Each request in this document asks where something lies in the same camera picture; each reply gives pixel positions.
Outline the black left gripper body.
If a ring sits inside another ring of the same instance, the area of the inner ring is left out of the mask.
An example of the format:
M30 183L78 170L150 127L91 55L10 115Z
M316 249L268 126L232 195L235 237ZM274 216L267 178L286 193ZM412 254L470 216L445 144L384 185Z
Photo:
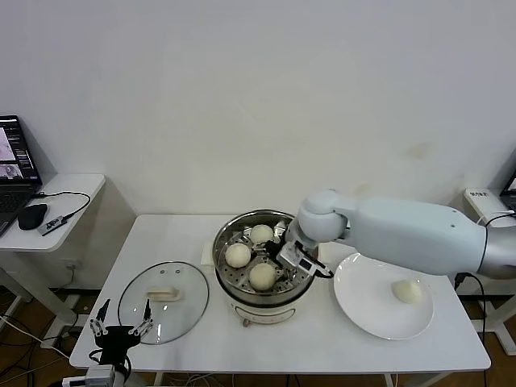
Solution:
M101 349L101 365L125 365L127 352L140 344L140 333L133 326L109 326L94 334L95 344Z

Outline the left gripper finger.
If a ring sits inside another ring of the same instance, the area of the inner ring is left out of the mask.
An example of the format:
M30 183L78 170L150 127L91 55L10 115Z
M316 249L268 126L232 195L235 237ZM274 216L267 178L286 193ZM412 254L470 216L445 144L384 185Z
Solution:
M152 310L150 306L150 300L147 299L146 305L144 308L144 316L143 321L136 327L133 327L129 330L130 335L146 335L148 331L152 328L153 320L152 320Z
M104 304L98 309L94 318L89 320L89 326L95 335L106 335L107 329L104 325L107 311L109 309L110 299L106 299Z

